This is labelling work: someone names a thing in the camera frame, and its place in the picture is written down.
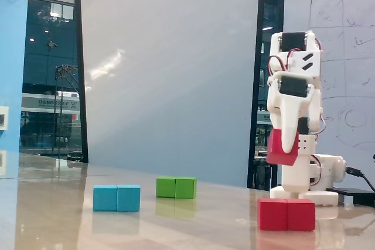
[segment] white panel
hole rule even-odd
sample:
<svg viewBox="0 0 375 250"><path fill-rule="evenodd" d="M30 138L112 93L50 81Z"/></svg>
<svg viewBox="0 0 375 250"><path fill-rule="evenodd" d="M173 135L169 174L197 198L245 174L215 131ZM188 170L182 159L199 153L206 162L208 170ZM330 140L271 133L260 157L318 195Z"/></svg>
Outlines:
<svg viewBox="0 0 375 250"><path fill-rule="evenodd" d="M318 153L341 155L375 183L375 0L285 0L284 30L322 43L326 130ZM369 189L347 175L337 186Z"/></svg>
<svg viewBox="0 0 375 250"><path fill-rule="evenodd" d="M258 0L81 0L90 163L245 186Z"/></svg>

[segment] green block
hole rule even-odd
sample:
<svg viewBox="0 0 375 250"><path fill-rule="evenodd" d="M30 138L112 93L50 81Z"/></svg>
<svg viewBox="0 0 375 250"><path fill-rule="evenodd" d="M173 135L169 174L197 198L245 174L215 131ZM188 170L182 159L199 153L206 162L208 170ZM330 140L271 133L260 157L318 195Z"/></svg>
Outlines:
<svg viewBox="0 0 375 250"><path fill-rule="evenodd" d="M156 197L175 197L175 183L174 177L158 177L156 179Z"/></svg>
<svg viewBox="0 0 375 250"><path fill-rule="evenodd" d="M194 199L197 195L197 178L176 178L176 198Z"/></svg>

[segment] blue wall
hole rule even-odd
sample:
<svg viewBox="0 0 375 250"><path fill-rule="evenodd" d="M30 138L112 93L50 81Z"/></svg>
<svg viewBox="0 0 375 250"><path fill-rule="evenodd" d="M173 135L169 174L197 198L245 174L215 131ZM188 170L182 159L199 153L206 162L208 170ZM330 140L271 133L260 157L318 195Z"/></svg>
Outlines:
<svg viewBox="0 0 375 250"><path fill-rule="evenodd" d="M0 105L9 107L0 149L18 151L28 0L0 0Z"/></svg>

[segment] red block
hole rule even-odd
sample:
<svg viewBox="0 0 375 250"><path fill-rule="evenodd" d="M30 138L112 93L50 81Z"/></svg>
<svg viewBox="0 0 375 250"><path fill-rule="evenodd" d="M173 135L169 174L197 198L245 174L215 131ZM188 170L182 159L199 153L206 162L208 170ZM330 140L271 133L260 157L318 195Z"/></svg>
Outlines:
<svg viewBox="0 0 375 250"><path fill-rule="evenodd" d="M288 229L288 203L285 199L258 199L258 227L263 231Z"/></svg>
<svg viewBox="0 0 375 250"><path fill-rule="evenodd" d="M310 199L287 199L288 230L315 230L315 203Z"/></svg>
<svg viewBox="0 0 375 250"><path fill-rule="evenodd" d="M285 153L281 145L281 130L272 129L268 138L267 162L270 164L290 165L292 166L298 156L298 132L295 135L292 150Z"/></svg>

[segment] blue block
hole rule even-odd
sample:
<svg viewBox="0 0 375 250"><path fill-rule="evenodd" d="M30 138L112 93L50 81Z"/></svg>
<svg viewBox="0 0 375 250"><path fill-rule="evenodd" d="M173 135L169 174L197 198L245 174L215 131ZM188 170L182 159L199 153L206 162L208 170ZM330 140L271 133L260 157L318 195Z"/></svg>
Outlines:
<svg viewBox="0 0 375 250"><path fill-rule="evenodd" d="M117 186L94 186L93 211L116 211Z"/></svg>
<svg viewBox="0 0 375 250"><path fill-rule="evenodd" d="M117 212L139 212L140 201L140 186L117 186Z"/></svg>

